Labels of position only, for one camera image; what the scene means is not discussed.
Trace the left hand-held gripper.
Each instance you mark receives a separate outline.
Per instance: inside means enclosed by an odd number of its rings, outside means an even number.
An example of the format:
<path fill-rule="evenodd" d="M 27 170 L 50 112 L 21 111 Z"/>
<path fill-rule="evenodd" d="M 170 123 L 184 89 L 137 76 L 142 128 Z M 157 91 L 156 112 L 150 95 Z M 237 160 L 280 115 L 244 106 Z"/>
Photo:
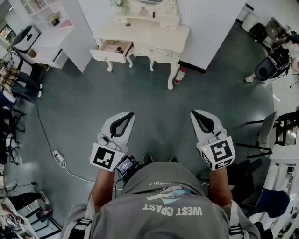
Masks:
<path fill-rule="evenodd" d="M 113 172 L 128 152 L 126 145 L 134 121 L 135 114 L 133 112 L 121 112 L 108 118 L 102 127 L 102 133 L 98 135 L 98 141 L 93 144 L 90 164 Z"/>

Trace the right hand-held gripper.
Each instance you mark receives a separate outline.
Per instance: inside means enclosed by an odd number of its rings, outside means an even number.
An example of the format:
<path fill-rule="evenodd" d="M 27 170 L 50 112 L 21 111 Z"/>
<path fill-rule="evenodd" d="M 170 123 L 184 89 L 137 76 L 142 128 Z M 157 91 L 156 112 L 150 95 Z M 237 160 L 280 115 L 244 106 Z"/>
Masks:
<path fill-rule="evenodd" d="M 231 165 L 235 159 L 235 149 L 232 137 L 227 136 L 226 129 L 221 130 L 220 120 L 202 110 L 191 111 L 190 117 L 199 141 L 196 147 L 208 167 L 211 170 L 218 170 Z"/>

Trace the large white wooden drawer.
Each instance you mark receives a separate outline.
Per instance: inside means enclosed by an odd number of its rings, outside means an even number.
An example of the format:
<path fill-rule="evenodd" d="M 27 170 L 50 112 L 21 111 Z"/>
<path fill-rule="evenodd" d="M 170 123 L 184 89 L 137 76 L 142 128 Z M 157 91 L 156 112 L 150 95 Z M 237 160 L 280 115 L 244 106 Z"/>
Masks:
<path fill-rule="evenodd" d="M 123 54 L 120 54 L 119 51 L 110 52 L 106 51 L 108 45 L 114 45 L 116 47 L 122 47 Z M 98 50 L 90 50 L 92 57 L 97 61 L 106 61 L 106 62 L 119 62 L 125 63 L 126 56 L 133 46 L 133 42 L 127 41 L 113 41 L 113 40 L 105 40 Z"/>

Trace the person's right forearm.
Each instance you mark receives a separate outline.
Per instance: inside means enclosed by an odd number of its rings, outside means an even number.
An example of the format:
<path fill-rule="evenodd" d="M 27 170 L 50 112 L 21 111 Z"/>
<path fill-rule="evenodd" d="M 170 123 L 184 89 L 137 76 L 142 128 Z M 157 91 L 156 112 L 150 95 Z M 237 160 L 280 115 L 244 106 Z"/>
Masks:
<path fill-rule="evenodd" d="M 232 203 L 226 168 L 210 171 L 209 199 L 220 207 Z"/>

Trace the white box-shaped appliance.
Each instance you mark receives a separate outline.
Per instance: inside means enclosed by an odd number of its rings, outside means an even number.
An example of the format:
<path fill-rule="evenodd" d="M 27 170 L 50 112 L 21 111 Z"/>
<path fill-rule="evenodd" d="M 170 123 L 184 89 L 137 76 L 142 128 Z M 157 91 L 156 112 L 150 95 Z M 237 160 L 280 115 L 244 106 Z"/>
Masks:
<path fill-rule="evenodd" d="M 54 68 L 62 68 L 68 57 L 60 47 L 39 49 L 33 60 Z"/>

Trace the small black screen device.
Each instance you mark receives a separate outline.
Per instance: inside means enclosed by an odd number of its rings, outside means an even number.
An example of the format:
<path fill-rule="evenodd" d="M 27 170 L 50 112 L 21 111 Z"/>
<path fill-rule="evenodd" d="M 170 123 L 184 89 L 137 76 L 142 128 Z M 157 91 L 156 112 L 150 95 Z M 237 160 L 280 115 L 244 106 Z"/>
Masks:
<path fill-rule="evenodd" d="M 124 159 L 118 164 L 116 169 L 123 176 L 129 170 L 136 168 L 138 165 L 139 162 L 137 162 L 133 156 L 125 156 Z"/>

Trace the clear plastic water bottle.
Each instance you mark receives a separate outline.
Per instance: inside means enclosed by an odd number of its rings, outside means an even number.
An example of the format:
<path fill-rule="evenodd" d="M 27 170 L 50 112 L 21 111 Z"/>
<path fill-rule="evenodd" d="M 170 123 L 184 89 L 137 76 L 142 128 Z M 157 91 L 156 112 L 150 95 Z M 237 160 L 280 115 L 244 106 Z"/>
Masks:
<path fill-rule="evenodd" d="M 180 69 L 176 75 L 175 83 L 180 84 L 184 76 L 185 76 L 185 69 Z"/>

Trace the grey plastic chair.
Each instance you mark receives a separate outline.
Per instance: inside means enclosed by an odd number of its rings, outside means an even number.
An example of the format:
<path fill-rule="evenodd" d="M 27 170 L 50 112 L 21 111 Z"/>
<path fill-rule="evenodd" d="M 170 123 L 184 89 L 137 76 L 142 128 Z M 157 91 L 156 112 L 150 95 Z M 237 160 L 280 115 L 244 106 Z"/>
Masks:
<path fill-rule="evenodd" d="M 259 154 L 247 156 L 247 159 L 258 158 L 263 156 L 269 157 L 271 154 L 273 154 L 272 150 L 276 140 L 276 130 L 274 128 L 276 116 L 277 111 L 267 116 L 264 120 L 247 121 L 246 123 L 244 123 L 244 125 L 259 123 L 262 124 L 255 145 L 235 143 L 235 145 L 239 147 L 260 150 Z"/>

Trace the white power strip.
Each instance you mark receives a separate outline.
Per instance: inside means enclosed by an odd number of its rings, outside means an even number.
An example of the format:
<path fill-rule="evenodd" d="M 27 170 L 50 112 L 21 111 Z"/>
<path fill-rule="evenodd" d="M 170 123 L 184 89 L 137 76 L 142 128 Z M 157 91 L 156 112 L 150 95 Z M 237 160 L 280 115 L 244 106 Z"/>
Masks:
<path fill-rule="evenodd" d="M 57 151 L 53 151 L 53 157 L 55 158 L 56 162 L 59 164 L 60 167 L 66 168 L 66 162 L 64 161 L 64 157 Z"/>

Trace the dark blue chair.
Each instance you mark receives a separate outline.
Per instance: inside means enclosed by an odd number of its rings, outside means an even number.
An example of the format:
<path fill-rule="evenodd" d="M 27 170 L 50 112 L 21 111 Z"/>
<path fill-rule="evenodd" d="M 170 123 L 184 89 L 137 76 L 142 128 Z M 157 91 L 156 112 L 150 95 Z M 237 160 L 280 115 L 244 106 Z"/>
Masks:
<path fill-rule="evenodd" d="M 269 218 L 277 218 L 283 215 L 290 203 L 290 197 L 285 191 L 263 190 L 255 205 L 247 216 L 258 213 L 267 213 Z"/>

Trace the white shelf unit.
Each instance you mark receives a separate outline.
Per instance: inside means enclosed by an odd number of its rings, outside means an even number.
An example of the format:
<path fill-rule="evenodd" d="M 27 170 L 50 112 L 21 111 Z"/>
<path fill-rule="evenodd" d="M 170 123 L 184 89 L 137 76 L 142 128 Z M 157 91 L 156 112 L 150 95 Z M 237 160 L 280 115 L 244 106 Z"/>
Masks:
<path fill-rule="evenodd" d="M 8 0 L 25 27 L 33 26 L 40 36 L 27 53 L 19 52 L 30 63 L 39 49 L 60 47 L 75 66 L 83 72 L 92 56 L 90 50 L 96 49 L 92 33 L 85 20 L 78 0 Z M 60 23 L 48 23 L 51 15 L 57 14 Z M 73 26 L 60 28 L 61 23 L 70 19 Z"/>

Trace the person's grey printed t-shirt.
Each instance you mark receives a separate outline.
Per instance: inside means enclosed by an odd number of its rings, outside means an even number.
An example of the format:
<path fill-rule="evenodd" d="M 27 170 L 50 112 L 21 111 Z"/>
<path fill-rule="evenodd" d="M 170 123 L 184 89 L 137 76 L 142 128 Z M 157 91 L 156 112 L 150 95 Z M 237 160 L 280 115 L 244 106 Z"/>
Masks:
<path fill-rule="evenodd" d="M 96 210 L 92 198 L 72 207 L 60 239 L 260 239 L 236 202 L 220 207 L 183 165 L 153 162 L 121 194 Z"/>

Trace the black backpack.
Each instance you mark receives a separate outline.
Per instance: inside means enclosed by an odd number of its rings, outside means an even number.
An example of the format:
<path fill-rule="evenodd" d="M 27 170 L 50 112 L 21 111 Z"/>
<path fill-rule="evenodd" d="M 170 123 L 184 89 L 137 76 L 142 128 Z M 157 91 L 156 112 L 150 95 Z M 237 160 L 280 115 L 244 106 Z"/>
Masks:
<path fill-rule="evenodd" d="M 259 42 L 263 42 L 268 36 L 265 25 L 261 23 L 255 24 L 249 32 L 255 37 L 255 41 Z"/>

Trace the pale green flower bouquet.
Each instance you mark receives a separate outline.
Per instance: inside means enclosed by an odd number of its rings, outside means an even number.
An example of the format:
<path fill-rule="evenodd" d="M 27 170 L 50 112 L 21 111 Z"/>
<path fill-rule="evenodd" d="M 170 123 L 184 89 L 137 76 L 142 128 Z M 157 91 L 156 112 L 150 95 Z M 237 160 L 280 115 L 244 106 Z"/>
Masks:
<path fill-rule="evenodd" d="M 128 12 L 128 1 L 127 0 L 110 0 L 111 5 L 119 8 L 122 15 L 127 15 Z"/>

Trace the black and white appliance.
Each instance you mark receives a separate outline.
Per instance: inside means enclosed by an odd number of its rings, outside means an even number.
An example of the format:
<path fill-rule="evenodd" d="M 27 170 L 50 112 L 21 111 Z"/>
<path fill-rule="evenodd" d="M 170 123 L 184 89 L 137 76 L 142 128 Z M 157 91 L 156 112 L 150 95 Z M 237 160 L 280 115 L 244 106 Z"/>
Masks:
<path fill-rule="evenodd" d="M 19 52 L 27 53 L 39 36 L 40 33 L 33 26 L 28 25 L 14 38 L 12 46 Z"/>

